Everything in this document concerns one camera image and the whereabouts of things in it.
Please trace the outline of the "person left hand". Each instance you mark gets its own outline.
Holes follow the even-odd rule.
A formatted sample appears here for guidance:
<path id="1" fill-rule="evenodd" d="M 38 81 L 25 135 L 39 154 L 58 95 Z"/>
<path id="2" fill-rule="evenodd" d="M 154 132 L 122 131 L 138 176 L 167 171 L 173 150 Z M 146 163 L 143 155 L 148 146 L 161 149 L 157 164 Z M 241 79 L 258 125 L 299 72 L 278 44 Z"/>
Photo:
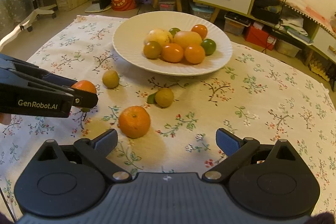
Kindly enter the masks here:
<path id="1" fill-rule="evenodd" d="M 9 125 L 11 122 L 11 114 L 0 114 L 0 124 Z"/>

